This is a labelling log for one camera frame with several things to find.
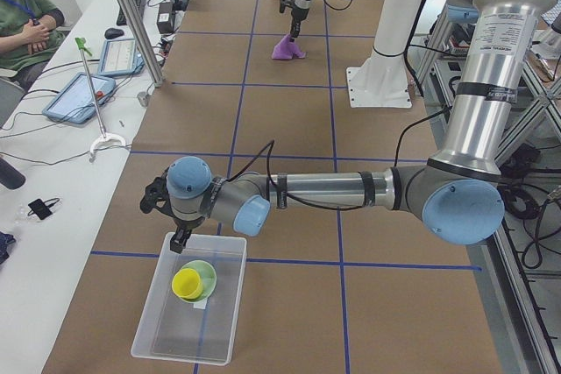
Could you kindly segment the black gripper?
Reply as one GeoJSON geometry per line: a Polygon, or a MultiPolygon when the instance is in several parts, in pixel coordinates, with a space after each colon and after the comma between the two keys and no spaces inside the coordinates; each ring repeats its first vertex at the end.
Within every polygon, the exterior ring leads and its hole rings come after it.
{"type": "MultiPolygon", "coordinates": [[[[144,195],[139,203],[139,208],[144,214],[149,214],[153,210],[157,210],[163,215],[174,217],[169,192],[167,191],[167,176],[165,174],[156,177],[145,187],[144,195]]],[[[182,254],[191,234],[191,229],[177,228],[169,241],[170,251],[176,254],[182,254]]]]}
{"type": "Polygon", "coordinates": [[[301,22],[306,20],[309,14],[309,0],[280,0],[279,12],[284,13],[286,9],[291,10],[291,26],[289,39],[295,41],[301,30],[301,22]]]}

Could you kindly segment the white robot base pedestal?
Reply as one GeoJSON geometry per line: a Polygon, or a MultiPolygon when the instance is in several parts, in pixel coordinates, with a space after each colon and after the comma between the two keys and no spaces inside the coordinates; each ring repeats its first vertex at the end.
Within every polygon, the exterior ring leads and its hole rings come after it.
{"type": "Polygon", "coordinates": [[[412,106],[404,53],[422,0],[384,0],[373,49],[361,67],[346,69],[353,108],[412,106]]]}

